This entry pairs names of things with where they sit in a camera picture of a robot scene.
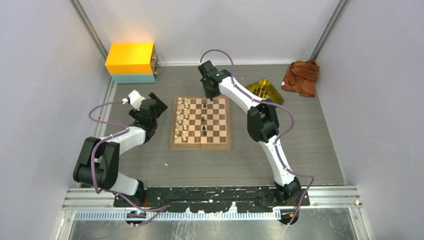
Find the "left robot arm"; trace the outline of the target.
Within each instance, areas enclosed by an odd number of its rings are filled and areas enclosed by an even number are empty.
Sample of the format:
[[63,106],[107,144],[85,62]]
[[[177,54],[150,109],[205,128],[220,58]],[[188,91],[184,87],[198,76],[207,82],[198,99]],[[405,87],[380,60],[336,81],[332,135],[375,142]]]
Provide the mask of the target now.
[[110,136],[86,138],[73,171],[73,179],[97,190],[126,195],[126,200],[138,207],[146,200],[144,184],[119,172],[120,156],[150,141],[158,128],[158,118],[168,107],[155,93],[150,92],[145,98],[137,90],[131,91],[120,103],[131,105],[128,114],[134,123]]

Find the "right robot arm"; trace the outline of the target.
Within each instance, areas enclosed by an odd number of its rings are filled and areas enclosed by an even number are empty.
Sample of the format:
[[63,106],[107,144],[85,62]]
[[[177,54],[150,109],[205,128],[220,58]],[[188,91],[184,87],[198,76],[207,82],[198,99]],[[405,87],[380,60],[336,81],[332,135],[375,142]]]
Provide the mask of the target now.
[[213,99],[224,95],[236,103],[245,113],[250,138],[263,149],[271,166],[276,194],[283,205],[291,205],[300,192],[301,184],[285,156],[279,139],[277,104],[263,100],[242,86],[232,74],[218,70],[211,61],[198,66],[205,96]]

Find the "wooden chess board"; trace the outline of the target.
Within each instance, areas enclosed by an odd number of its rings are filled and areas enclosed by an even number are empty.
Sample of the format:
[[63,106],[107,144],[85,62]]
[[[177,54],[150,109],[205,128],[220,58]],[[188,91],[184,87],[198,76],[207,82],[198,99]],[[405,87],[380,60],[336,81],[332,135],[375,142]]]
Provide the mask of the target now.
[[[203,136],[202,125],[207,135]],[[207,99],[202,95],[176,96],[170,127],[169,147],[172,150],[232,148],[230,100],[220,95]]]

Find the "teal drawer box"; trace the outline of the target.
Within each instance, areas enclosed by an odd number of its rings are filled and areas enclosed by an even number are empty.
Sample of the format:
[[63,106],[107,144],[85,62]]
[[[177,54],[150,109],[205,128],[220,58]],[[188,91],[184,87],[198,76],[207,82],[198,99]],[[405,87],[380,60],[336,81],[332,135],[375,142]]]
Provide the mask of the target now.
[[159,65],[122,65],[108,69],[117,84],[156,83]]

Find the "yellow tin tray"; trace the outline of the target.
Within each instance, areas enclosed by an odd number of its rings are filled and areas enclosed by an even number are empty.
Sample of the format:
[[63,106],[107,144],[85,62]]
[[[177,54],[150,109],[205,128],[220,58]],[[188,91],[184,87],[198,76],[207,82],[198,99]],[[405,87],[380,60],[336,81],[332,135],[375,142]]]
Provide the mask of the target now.
[[270,99],[272,102],[280,105],[282,105],[285,101],[282,95],[267,78],[263,78],[247,85],[246,89],[263,100]]

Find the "yellow drawer box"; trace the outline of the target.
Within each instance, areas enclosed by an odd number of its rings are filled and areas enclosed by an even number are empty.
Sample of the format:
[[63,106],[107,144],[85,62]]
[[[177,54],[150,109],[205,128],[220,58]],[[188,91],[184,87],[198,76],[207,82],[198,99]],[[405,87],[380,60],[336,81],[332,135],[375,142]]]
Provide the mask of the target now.
[[153,74],[158,67],[158,61],[153,42],[113,43],[105,67],[111,75]]

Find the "brown cloth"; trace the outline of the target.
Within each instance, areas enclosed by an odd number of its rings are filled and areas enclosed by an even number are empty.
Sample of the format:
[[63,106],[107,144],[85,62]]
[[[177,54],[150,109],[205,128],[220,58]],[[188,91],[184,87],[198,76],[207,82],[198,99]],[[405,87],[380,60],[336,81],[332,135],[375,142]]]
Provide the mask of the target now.
[[314,98],[316,96],[319,70],[320,66],[313,59],[292,62],[287,68],[281,89],[299,93],[301,97]]

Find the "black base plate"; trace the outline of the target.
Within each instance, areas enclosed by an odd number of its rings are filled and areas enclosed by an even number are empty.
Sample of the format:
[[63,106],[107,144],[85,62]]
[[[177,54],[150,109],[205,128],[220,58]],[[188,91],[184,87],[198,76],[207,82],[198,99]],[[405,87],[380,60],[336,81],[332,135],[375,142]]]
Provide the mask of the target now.
[[277,196],[274,186],[221,187],[149,187],[140,196],[118,196],[116,208],[137,205],[156,209],[167,205],[168,213],[226,213],[232,206],[237,213],[270,213],[275,207],[308,206],[309,196],[304,189],[288,200]]

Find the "aluminium frame rail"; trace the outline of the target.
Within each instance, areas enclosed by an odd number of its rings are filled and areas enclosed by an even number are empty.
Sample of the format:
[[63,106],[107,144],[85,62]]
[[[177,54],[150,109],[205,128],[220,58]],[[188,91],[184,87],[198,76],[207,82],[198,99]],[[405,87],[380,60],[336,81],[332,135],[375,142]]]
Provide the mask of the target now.
[[295,223],[302,210],[363,206],[354,186],[312,186],[290,200],[278,200],[272,186],[149,187],[141,202],[92,188],[70,188],[62,205],[73,220],[152,221],[278,220]]

